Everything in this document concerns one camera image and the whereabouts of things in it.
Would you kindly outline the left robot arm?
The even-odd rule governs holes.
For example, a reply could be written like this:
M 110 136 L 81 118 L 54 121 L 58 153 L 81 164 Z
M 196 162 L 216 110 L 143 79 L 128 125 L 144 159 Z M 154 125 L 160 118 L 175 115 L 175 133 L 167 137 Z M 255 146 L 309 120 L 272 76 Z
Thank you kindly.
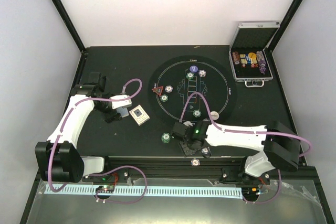
M 107 123 L 120 120 L 132 104 L 126 86 L 120 94 L 105 92 L 106 77 L 93 73 L 92 81 L 75 85 L 70 92 L 68 107 L 54 132 L 45 142 L 38 142 L 35 155 L 43 181 L 78 183 L 94 174 L 100 181 L 108 181 L 111 166 L 101 156 L 82 156 L 77 150 L 78 139 L 90 113 L 99 111 Z

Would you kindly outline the green poker chips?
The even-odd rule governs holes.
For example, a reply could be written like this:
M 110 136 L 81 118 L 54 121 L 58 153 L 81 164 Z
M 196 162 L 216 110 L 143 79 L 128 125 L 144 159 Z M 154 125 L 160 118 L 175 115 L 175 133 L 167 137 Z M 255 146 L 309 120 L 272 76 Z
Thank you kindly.
M 168 97 L 168 95 L 166 95 L 166 94 L 164 94 L 164 95 L 162 95 L 162 96 L 160 97 L 160 100 L 161 100 L 162 102 L 166 102 L 168 99 L 169 99 L 169 97 Z
M 194 74 L 192 72 L 189 72 L 189 73 L 186 74 L 186 78 L 188 80 L 192 80 L 194 78 Z

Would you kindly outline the white dealer button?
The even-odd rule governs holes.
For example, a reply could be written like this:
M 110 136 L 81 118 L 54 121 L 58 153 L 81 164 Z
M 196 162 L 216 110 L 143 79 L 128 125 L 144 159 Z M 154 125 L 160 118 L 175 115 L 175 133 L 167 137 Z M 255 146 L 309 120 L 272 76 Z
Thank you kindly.
M 216 111 L 211 111 L 211 118 L 216 121 L 219 119 L 219 113 Z

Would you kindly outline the purple small blind button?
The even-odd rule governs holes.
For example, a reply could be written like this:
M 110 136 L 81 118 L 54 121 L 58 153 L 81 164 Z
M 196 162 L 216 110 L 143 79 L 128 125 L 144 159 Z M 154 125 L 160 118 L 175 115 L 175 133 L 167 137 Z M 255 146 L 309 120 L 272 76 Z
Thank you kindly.
M 197 73 L 198 72 L 198 66 L 192 65 L 192 66 L 190 66 L 189 70 L 190 70 L 191 73 Z

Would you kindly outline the green poker chip stack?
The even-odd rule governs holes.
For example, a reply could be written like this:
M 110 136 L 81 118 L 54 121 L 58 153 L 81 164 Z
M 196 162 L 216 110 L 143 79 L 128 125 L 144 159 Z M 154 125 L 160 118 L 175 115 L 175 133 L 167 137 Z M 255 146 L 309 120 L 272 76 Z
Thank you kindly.
M 163 133 L 161 136 L 161 141 L 165 144 L 169 143 L 171 139 L 171 135 L 169 133 Z

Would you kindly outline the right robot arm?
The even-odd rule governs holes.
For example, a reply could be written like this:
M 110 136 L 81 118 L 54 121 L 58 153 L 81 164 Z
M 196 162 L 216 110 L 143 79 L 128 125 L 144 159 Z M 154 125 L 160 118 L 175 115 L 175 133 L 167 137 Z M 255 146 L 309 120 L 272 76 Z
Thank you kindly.
M 296 172 L 299 167 L 300 141 L 280 123 L 274 123 L 273 127 L 240 127 L 215 124 L 210 120 L 176 122 L 170 137 L 179 141 L 185 156 L 219 146 L 255 151 L 254 155 L 243 158 L 237 172 L 237 177 L 245 184 L 274 169 Z

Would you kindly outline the red triangular marker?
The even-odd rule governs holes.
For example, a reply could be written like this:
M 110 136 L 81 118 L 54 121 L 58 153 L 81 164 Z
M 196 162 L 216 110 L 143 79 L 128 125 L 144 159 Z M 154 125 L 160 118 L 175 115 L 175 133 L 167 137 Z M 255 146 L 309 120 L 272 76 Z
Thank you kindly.
M 159 86 L 159 87 L 155 87 L 152 89 L 152 91 L 158 95 L 159 97 L 161 97 L 162 93 L 163 93 L 164 87 L 163 86 Z

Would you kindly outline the blue playing card deck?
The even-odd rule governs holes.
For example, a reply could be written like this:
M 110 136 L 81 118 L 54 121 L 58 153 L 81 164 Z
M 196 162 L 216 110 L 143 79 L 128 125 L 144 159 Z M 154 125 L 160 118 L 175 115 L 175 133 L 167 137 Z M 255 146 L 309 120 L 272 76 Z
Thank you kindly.
M 129 111 L 127 108 L 119 107 L 116 111 L 120 114 L 122 118 L 129 116 Z

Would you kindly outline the white playing card box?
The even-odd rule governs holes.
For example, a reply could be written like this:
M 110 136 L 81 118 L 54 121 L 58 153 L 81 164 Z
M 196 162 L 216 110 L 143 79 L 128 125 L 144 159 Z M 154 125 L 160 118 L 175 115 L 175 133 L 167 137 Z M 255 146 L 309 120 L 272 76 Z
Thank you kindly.
M 142 124 L 144 124 L 150 119 L 149 115 L 145 112 L 144 108 L 141 107 L 140 105 L 130 110 L 129 113 L 132 116 L 132 118 L 135 120 L 138 126 L 141 126 Z

